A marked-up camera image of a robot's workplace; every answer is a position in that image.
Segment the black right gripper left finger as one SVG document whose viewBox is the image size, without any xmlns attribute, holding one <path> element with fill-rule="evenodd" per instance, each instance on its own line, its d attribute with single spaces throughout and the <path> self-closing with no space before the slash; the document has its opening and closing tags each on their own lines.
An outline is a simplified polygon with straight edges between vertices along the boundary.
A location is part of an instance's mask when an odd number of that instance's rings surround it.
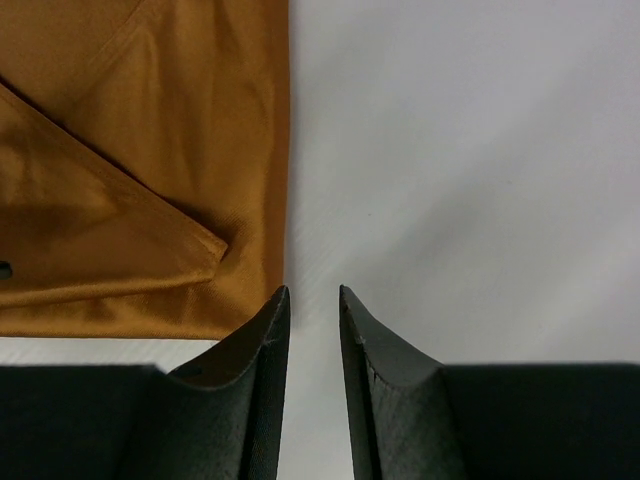
<svg viewBox="0 0 640 480">
<path fill-rule="evenodd" d="M 5 479 L 273 479 L 290 338 L 279 288 L 245 325 L 170 372 L 5 366 Z"/>
</svg>

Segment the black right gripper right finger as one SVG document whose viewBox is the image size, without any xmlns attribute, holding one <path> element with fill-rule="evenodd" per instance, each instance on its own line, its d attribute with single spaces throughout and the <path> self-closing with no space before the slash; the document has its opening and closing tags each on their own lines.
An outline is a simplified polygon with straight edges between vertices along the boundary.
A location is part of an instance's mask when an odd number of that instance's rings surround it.
<svg viewBox="0 0 640 480">
<path fill-rule="evenodd" d="M 339 304 L 356 478 L 638 477 L 637 365 L 445 365 Z"/>
</svg>

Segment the orange cloth napkin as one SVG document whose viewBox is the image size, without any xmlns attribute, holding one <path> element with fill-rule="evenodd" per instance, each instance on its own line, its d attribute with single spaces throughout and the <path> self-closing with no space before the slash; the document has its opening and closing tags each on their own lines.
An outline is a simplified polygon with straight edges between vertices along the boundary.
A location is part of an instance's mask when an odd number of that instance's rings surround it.
<svg viewBox="0 0 640 480">
<path fill-rule="evenodd" d="M 221 339 L 283 280 L 285 1 L 1 5 L 1 332 Z"/>
</svg>

